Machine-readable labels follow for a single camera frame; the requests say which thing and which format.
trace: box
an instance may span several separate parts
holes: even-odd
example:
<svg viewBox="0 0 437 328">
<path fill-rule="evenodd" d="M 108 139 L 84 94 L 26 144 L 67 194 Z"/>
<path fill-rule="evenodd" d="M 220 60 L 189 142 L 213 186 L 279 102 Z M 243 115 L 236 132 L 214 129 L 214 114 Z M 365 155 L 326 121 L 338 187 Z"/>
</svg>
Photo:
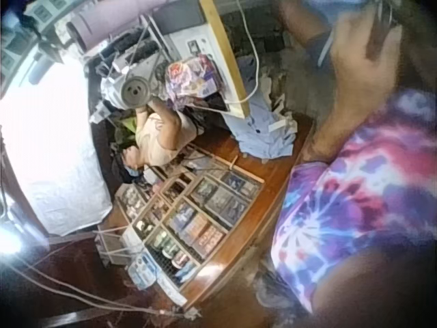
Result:
<svg viewBox="0 0 437 328">
<path fill-rule="evenodd" d="M 195 209 L 193 207 L 185 202 L 181 203 L 174 216 L 170 219 L 170 228 L 179 234 L 189 223 L 194 214 Z"/>
<path fill-rule="evenodd" d="M 208 220 L 202 217 L 200 214 L 197 214 L 193 220 L 183 229 L 180 234 L 182 240 L 188 245 L 191 246 L 205 231 L 208 225 Z"/>
<path fill-rule="evenodd" d="M 217 231 L 218 230 L 213 225 L 210 225 L 209 228 L 193 244 L 193 248 L 202 258 L 207 256 L 205 250 L 206 244 Z"/>
<path fill-rule="evenodd" d="M 209 255 L 212 250 L 220 243 L 221 239 L 223 238 L 223 233 L 216 231 L 210 240 L 205 245 L 205 254 L 206 256 Z"/>
</svg>

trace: hair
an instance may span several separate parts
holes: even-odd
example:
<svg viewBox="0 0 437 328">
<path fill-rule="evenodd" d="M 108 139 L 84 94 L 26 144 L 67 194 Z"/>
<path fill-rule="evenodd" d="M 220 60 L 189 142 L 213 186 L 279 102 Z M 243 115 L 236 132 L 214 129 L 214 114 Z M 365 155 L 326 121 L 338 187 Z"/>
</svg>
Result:
<svg viewBox="0 0 437 328">
<path fill-rule="evenodd" d="M 123 155 L 121 152 L 115 154 L 112 160 L 111 171 L 115 178 L 122 183 L 130 184 L 134 180 L 134 177 L 131 176 L 128 170 L 124 167 Z"/>
</svg>

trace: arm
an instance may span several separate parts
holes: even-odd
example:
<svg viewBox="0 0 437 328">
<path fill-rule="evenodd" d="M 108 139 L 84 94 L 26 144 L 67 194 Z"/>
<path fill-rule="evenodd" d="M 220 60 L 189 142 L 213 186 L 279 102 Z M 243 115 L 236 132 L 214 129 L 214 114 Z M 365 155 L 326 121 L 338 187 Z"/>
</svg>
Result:
<svg viewBox="0 0 437 328">
<path fill-rule="evenodd" d="M 392 29 L 374 61 L 366 50 L 376 8 L 361 16 L 346 14 L 335 27 L 331 57 L 337 78 L 334 109 L 302 150 L 302 161 L 331 163 L 350 135 L 381 105 L 395 87 L 401 28 Z"/>
<path fill-rule="evenodd" d="M 137 131 L 141 131 L 149 118 L 149 112 L 146 106 L 135 109 L 135 112 L 137 113 Z"/>
<path fill-rule="evenodd" d="M 164 149 L 177 150 L 182 125 L 179 115 L 174 110 L 168 108 L 165 102 L 157 97 L 153 97 L 148 105 L 163 121 L 159 131 L 158 143 Z"/>
</svg>

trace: packaged item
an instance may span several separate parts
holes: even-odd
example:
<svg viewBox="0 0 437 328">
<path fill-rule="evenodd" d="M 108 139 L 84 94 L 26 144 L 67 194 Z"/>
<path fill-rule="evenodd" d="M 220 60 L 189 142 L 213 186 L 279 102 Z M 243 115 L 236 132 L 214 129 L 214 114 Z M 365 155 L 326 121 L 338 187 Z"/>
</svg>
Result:
<svg viewBox="0 0 437 328">
<path fill-rule="evenodd" d="M 165 80 L 167 93 L 176 109 L 191 103 L 191 98 L 205 98 L 221 88 L 214 63 L 203 54 L 170 64 Z"/>
<path fill-rule="evenodd" d="M 246 210 L 247 204 L 238 198 L 232 198 L 221 211 L 220 216 L 233 226 Z"/>
<path fill-rule="evenodd" d="M 220 243 L 221 239 L 223 238 L 223 233 L 216 231 L 211 239 L 206 243 L 205 245 L 205 256 L 209 255 L 212 250 Z"/>
<path fill-rule="evenodd" d="M 167 233 L 163 230 L 159 234 L 156 235 L 155 240 L 153 241 L 153 247 L 156 249 L 161 249 L 164 245 L 164 242 L 167 241 Z"/>
<path fill-rule="evenodd" d="M 185 228 L 185 226 L 191 220 L 194 214 L 195 209 L 188 205 L 186 202 L 182 202 L 176 210 L 175 215 L 169 222 L 170 228 L 179 234 L 182 229 Z"/>
<path fill-rule="evenodd" d="M 185 282 L 188 278 L 186 276 L 192 272 L 193 269 L 196 269 L 196 265 L 188 261 L 182 269 L 180 269 L 176 274 L 175 277 L 180 279 L 181 282 Z"/>
<path fill-rule="evenodd" d="M 190 258 L 188 255 L 186 255 L 183 251 L 179 251 L 171 261 L 171 264 L 180 270 L 189 260 Z"/>
<path fill-rule="evenodd" d="M 163 192 L 163 195 L 169 200 L 169 202 L 173 203 L 184 189 L 185 186 L 182 183 L 175 181 L 166 191 Z"/>
<path fill-rule="evenodd" d="M 205 231 L 208 225 L 208 220 L 197 214 L 193 220 L 182 230 L 180 238 L 188 245 L 191 246 L 197 238 Z"/>
<path fill-rule="evenodd" d="M 219 187 L 214 195 L 206 202 L 205 207 L 212 212 L 220 213 L 233 195 L 225 188 Z"/>
<path fill-rule="evenodd" d="M 248 198 L 253 198 L 257 191 L 258 185 L 251 181 L 246 181 L 240 189 L 240 193 Z"/>
<path fill-rule="evenodd" d="M 180 248 L 176 245 L 176 243 L 173 240 L 169 240 L 164 245 L 163 256 L 171 260 L 179 251 Z"/>
<path fill-rule="evenodd" d="M 225 176 L 223 176 L 222 181 L 235 191 L 239 191 L 246 182 L 246 180 L 234 172 L 227 172 Z"/>
<path fill-rule="evenodd" d="M 199 253 L 200 256 L 205 257 L 205 246 L 216 231 L 217 229 L 213 225 L 210 225 L 210 227 L 193 244 L 194 250 Z"/>
<path fill-rule="evenodd" d="M 217 180 L 220 180 L 226 172 L 229 171 L 229 168 L 223 164 L 214 162 L 211 169 L 208 170 L 208 174 L 214 176 Z"/>
<path fill-rule="evenodd" d="M 216 189 L 216 184 L 210 182 L 209 180 L 203 179 L 191 193 L 191 197 L 196 203 L 203 205 L 216 191 Z"/>
<path fill-rule="evenodd" d="M 169 207 L 164 203 L 162 199 L 158 198 L 152 206 L 151 213 L 158 221 L 160 221 L 168 210 Z"/>
</svg>

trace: blue cloth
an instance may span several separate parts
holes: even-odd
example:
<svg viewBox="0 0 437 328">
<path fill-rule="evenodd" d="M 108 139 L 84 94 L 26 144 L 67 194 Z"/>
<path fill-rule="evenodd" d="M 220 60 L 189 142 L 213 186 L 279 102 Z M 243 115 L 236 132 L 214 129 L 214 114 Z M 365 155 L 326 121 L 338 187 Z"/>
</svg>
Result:
<svg viewBox="0 0 437 328">
<path fill-rule="evenodd" d="M 135 169 L 131 169 L 129 166 L 125 165 L 124 168 L 126 169 L 126 171 L 129 173 L 130 176 L 134 176 L 137 177 L 139 176 L 140 172 L 135 170 Z"/>
<path fill-rule="evenodd" d="M 256 62 L 253 56 L 237 59 L 240 74 L 247 94 L 255 87 Z M 275 159 L 290 156 L 293 153 L 293 141 L 296 136 L 290 133 L 287 126 L 278 128 L 271 133 L 268 126 L 280 120 L 277 114 L 270 111 L 261 90 L 249 99 L 250 115 L 245 118 L 235 118 L 223 115 L 223 118 L 239 143 L 240 151 L 261 159 Z"/>
<path fill-rule="evenodd" d="M 367 2 L 368 0 L 305 0 L 304 3 L 334 25 L 340 13 L 360 10 Z"/>
</svg>

